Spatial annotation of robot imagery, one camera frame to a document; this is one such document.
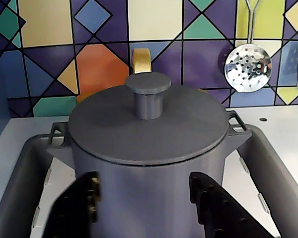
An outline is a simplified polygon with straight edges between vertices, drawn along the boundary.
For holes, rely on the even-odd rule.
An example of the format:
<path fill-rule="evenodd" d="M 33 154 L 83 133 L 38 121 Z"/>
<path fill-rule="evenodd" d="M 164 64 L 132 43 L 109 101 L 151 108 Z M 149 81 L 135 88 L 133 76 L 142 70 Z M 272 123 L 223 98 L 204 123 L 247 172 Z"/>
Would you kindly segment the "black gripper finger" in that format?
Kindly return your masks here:
<path fill-rule="evenodd" d="M 190 201 L 207 238 L 271 238 L 272 235 L 221 185 L 202 172 L 190 173 Z"/>
<path fill-rule="evenodd" d="M 54 202 L 44 231 L 45 238 L 91 238 L 91 225 L 98 220 L 101 201 L 96 171 L 77 178 Z"/>

